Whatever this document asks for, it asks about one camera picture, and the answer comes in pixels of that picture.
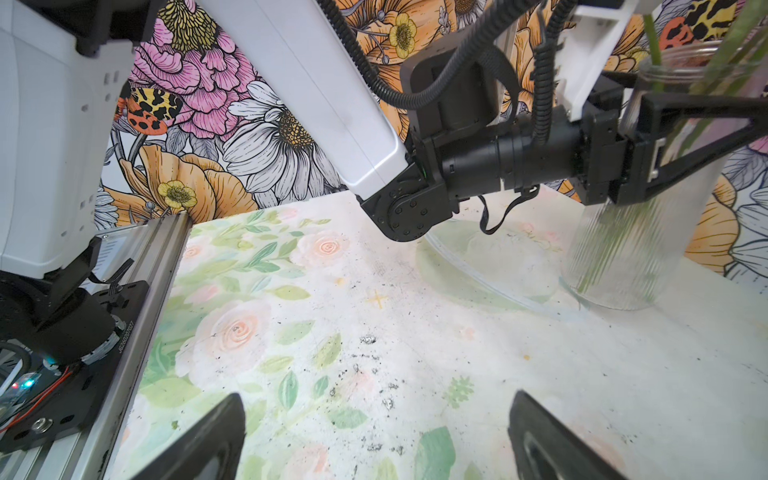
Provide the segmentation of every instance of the floral wallpaper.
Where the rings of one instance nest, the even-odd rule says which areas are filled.
[[[430,42],[473,23],[490,0],[336,0],[381,78],[402,90],[400,64]],[[553,5],[545,6],[549,19]],[[664,0],[660,46],[722,38],[744,0]],[[529,111],[536,15],[524,15],[510,52]],[[606,69],[633,71],[649,55],[632,18]],[[196,223],[342,190],[338,174],[253,64],[193,0],[169,0],[118,103],[104,158],[95,221],[110,228],[182,210]],[[508,94],[502,118],[511,116]],[[407,112],[379,102],[405,139]],[[768,293],[768,141],[730,156],[687,255]],[[578,199],[567,180],[551,187]]]

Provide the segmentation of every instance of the bolt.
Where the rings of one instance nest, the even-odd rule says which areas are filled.
[[[53,425],[53,420],[41,417],[35,420],[35,423],[32,424],[31,430],[34,433],[45,433],[48,429],[51,428],[51,425]]]

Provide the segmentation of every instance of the red wire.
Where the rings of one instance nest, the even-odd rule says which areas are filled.
[[[70,372],[69,371],[69,367],[67,367],[67,369],[64,371],[64,375],[62,375],[60,379],[56,380],[53,383],[53,385],[49,386],[40,395],[40,399],[37,402],[35,402],[35,404],[33,406],[29,407],[29,410],[27,410],[27,412],[24,415],[18,417],[13,422],[7,424],[5,427],[0,429],[0,433],[3,433],[4,431],[10,429],[11,427],[18,425],[22,420],[26,419],[29,416],[29,414],[31,414],[37,408],[37,406],[40,405],[40,403],[43,400],[45,400],[49,395],[51,395],[53,393],[53,391],[56,390],[58,388],[58,386],[61,385],[71,374],[72,374],[72,372]]]

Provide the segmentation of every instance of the white daisy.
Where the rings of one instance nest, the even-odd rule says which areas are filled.
[[[263,81],[248,84],[251,98],[229,107],[253,121],[224,144],[227,171],[243,181],[260,207],[323,195],[341,179],[310,134]]]
[[[117,225],[118,208],[112,202],[114,202],[114,198],[99,185],[98,190],[96,190],[96,206],[94,208],[94,223],[96,223],[97,230],[106,230]]]
[[[488,0],[456,0],[456,23],[458,29],[475,23],[485,10]]]

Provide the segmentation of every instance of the table surface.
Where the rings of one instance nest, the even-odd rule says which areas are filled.
[[[492,219],[512,196],[490,196]],[[582,208],[544,189],[496,242],[556,265]],[[561,294],[510,302],[426,241],[387,240],[350,192],[197,225],[111,478],[229,392],[247,411],[239,479],[517,478],[519,389],[630,480],[766,477],[768,301],[686,259],[640,312],[549,308]]]

